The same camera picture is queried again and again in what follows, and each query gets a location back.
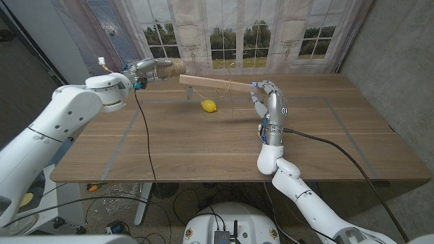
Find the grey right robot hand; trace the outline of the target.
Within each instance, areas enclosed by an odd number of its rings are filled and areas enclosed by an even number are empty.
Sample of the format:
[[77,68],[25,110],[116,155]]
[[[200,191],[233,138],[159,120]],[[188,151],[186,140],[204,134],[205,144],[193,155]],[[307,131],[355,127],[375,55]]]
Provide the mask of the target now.
[[271,125],[282,126],[288,113],[288,101],[280,88],[268,80],[253,82],[252,85],[258,89],[263,89],[268,96],[267,105],[264,105],[256,93],[250,92],[252,103],[258,116],[262,119],[267,119]]

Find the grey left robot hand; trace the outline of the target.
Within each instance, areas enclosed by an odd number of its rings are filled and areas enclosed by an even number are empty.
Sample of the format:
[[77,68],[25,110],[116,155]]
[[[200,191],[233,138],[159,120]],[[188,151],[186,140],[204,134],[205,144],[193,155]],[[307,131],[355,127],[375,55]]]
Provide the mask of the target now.
[[146,58],[133,62],[121,74],[130,80],[134,90],[145,89],[148,83],[167,81],[168,77],[157,74],[157,68],[171,67],[172,65],[172,61],[168,59]]

